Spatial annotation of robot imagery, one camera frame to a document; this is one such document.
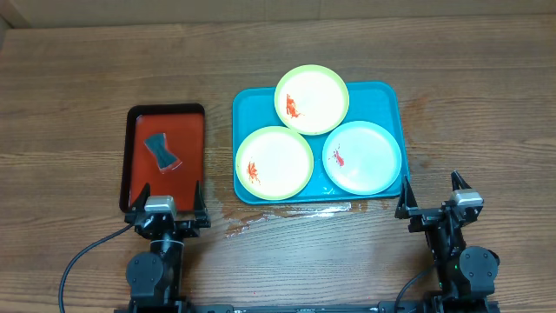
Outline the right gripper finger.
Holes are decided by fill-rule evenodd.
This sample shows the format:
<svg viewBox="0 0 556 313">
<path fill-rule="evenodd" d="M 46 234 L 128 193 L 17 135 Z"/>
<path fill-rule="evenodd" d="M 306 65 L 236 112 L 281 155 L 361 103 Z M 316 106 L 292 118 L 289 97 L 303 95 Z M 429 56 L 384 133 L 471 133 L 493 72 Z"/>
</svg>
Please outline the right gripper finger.
<svg viewBox="0 0 556 313">
<path fill-rule="evenodd" d="M 402 179 L 400 197 L 397 204 L 397 210 L 415 210 L 418 207 L 416 199 L 414 197 L 413 190 L 411 188 L 409 179 L 404 176 Z"/>
<path fill-rule="evenodd" d="M 459 171 L 457 170 L 454 170 L 451 173 L 451 183 L 452 183 L 453 191 L 467 190 L 471 188 L 471 186 L 465 181 L 465 179 L 460 175 Z"/>
</svg>

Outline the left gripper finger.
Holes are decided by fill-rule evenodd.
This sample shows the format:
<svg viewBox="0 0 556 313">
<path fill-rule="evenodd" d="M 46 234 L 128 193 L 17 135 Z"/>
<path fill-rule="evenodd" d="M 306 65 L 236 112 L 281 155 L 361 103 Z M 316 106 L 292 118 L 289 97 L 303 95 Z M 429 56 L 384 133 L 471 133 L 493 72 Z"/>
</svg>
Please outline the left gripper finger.
<svg viewBox="0 0 556 313">
<path fill-rule="evenodd" d="M 195 194 L 194 194 L 194 204 L 193 209 L 195 214 L 206 214 L 207 208 L 204 201 L 204 195 L 202 193 L 202 184 L 200 181 L 195 183 Z"/>
<path fill-rule="evenodd" d="M 143 212 L 144 211 L 144 207 L 146 205 L 147 200 L 150 197 L 150 185 L 148 183 L 146 183 L 139 196 L 136 198 L 136 200 L 131 204 L 130 208 L 132 212 Z"/>
</svg>

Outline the dark grey sponge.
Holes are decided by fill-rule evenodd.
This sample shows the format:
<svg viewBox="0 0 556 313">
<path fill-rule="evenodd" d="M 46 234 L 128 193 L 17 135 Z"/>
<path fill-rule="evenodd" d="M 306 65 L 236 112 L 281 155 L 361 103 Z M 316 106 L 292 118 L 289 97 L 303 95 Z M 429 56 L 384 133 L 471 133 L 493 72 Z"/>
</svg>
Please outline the dark grey sponge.
<svg viewBox="0 0 556 313">
<path fill-rule="evenodd" d="M 155 133 L 145 139 L 144 144 L 155 158 L 161 173 L 175 170 L 182 164 L 182 161 L 169 150 L 165 133 Z"/>
</svg>

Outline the light blue plate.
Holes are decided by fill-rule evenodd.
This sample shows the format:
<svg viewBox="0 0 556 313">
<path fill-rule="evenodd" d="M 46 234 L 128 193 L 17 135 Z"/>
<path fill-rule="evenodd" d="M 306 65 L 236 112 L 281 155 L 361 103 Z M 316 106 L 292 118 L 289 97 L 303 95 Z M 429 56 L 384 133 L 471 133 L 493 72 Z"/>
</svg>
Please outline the light blue plate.
<svg viewBox="0 0 556 313">
<path fill-rule="evenodd" d="M 340 189 L 372 196 L 389 188 L 401 171 L 402 154 L 394 136 L 376 123 L 353 121 L 333 130 L 322 147 L 328 177 Z"/>
</svg>

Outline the green-rimmed plate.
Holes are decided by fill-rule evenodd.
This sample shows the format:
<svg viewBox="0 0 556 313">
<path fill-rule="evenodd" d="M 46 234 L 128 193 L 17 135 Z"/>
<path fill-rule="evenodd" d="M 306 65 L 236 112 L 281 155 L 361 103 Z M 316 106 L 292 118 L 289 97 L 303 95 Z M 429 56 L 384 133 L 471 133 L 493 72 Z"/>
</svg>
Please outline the green-rimmed plate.
<svg viewBox="0 0 556 313">
<path fill-rule="evenodd" d="M 336 128 L 349 108 L 347 85 L 331 69 L 306 64 L 288 71 L 274 94 L 275 111 L 290 129 L 308 136 Z"/>
<path fill-rule="evenodd" d="M 281 201 L 298 194 L 313 174 L 314 156 L 308 141 L 283 126 L 249 134 L 235 154 L 235 175 L 251 195 Z"/>
</svg>

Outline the green-rimmed plate top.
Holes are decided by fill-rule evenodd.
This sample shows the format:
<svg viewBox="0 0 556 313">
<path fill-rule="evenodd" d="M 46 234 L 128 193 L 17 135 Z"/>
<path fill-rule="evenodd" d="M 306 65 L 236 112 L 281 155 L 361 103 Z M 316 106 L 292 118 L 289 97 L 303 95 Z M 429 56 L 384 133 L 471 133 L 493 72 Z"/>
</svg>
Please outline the green-rimmed plate top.
<svg viewBox="0 0 556 313">
<path fill-rule="evenodd" d="M 331 69 L 306 64 L 288 71 L 274 94 L 275 111 L 290 129 L 308 136 L 336 128 L 349 108 L 347 85 Z"/>
</svg>

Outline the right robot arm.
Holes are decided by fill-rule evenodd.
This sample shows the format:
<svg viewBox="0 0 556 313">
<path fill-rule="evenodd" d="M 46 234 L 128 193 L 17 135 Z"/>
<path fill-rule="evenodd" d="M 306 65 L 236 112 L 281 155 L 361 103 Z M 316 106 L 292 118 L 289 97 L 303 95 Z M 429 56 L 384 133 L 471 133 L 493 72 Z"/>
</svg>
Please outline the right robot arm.
<svg viewBox="0 0 556 313">
<path fill-rule="evenodd" d="M 440 207 L 418 206 L 409 180 L 403 179 L 394 216 L 409 221 L 408 231 L 423 232 L 433 254 L 440 292 L 427 300 L 432 310 L 446 307 L 487 311 L 487 297 L 495 291 L 500 258 L 480 246 L 468 247 L 462 228 L 478 220 L 484 199 L 458 171 L 451 173 L 452 193 Z"/>
</svg>

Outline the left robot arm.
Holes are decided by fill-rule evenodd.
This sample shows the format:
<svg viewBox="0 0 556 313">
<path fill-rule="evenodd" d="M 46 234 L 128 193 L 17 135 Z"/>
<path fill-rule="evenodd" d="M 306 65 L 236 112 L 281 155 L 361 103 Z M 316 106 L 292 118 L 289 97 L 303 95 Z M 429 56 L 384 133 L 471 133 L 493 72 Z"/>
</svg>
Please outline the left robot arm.
<svg viewBox="0 0 556 313">
<path fill-rule="evenodd" d="M 172 196 L 152 196 L 145 184 L 125 213 L 124 221 L 149 240 L 149 251 L 131 258 L 126 269 L 130 287 L 128 312 L 191 312 L 181 295 L 184 240 L 211 226 L 200 183 L 195 184 L 194 216 L 179 220 Z"/>
</svg>

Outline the red black-rimmed tray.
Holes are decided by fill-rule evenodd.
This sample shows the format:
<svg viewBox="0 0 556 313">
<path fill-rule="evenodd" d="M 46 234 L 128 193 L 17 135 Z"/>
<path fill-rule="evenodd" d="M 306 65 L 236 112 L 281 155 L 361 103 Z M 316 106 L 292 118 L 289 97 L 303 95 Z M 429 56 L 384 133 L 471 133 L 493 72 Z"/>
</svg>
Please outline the red black-rimmed tray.
<svg viewBox="0 0 556 313">
<path fill-rule="evenodd" d="M 152 196 L 172 196 L 179 212 L 193 210 L 195 183 L 204 178 L 205 110 L 199 103 L 137 105 L 126 120 L 119 207 L 123 212 L 150 185 Z M 165 133 L 182 164 L 161 173 L 144 140 Z"/>
</svg>

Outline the teal plastic tray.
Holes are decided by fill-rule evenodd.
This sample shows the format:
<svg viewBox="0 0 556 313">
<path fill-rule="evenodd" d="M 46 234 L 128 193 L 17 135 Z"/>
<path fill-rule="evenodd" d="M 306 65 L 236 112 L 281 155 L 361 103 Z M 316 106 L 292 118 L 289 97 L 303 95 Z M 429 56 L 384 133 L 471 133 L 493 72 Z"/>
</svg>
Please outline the teal plastic tray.
<svg viewBox="0 0 556 313">
<path fill-rule="evenodd" d="M 400 119 L 398 99 L 394 89 L 383 82 L 348 83 L 349 109 L 343 122 L 367 121 L 376 123 L 387 130 L 400 146 L 401 169 L 394 183 L 370 198 L 398 197 L 403 178 L 409 178 L 410 168 L 407 160 L 404 131 Z M 275 112 L 275 88 L 261 87 L 239 92 L 232 103 L 232 147 L 236 153 L 243 140 L 252 132 L 268 127 L 282 126 Z M 307 137 L 314 153 L 314 171 L 306 187 L 295 196 L 285 199 L 284 203 L 317 203 L 334 201 L 353 201 L 361 197 L 350 194 L 337 187 L 325 172 L 321 151 L 326 141 L 324 135 Z"/>
</svg>

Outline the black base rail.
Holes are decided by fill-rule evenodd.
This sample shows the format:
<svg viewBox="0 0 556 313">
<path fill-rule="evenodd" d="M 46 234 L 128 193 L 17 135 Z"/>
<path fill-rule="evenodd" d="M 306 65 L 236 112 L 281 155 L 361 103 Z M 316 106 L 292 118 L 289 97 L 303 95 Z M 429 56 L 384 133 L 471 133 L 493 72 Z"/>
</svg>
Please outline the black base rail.
<svg viewBox="0 0 556 313">
<path fill-rule="evenodd" d="M 194 305 L 179 303 L 167 307 L 143 307 L 136 309 L 132 303 L 125 309 L 114 309 L 115 313 L 129 312 L 187 312 L 187 313 L 425 313 L 425 312 L 484 312 L 500 313 L 496 302 L 471 304 L 468 307 L 455 303 L 445 305 L 442 309 L 428 306 L 424 301 L 403 301 L 394 309 L 394 301 L 381 301 L 370 305 L 297 305 L 297 306 L 255 306 L 234 307 L 230 304 Z"/>
</svg>

